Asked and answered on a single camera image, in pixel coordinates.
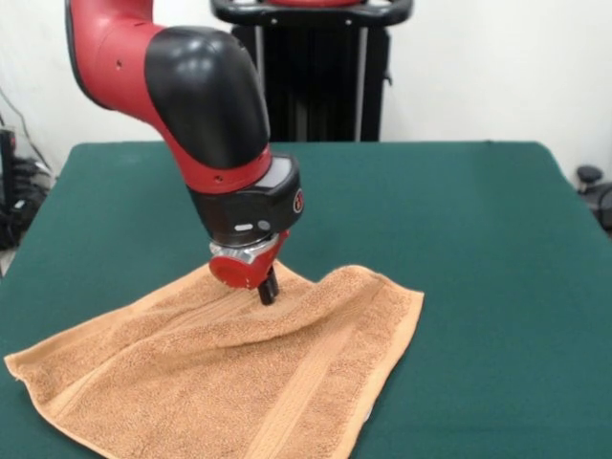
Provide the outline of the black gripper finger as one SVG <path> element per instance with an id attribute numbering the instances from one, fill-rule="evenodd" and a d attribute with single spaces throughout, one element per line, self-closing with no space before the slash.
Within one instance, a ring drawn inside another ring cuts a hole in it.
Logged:
<path id="1" fill-rule="evenodd" d="M 279 294 L 275 272 L 268 272 L 266 279 L 257 288 L 263 305 L 272 305 Z"/>

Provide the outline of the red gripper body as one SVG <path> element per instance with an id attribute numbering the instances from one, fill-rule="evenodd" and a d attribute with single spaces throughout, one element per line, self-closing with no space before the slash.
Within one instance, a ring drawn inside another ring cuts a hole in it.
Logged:
<path id="1" fill-rule="evenodd" d="M 258 288 L 268 277 L 268 272 L 285 240 L 288 230 L 244 247 L 223 246 L 211 242 L 210 272 L 225 285 L 237 289 Z"/>

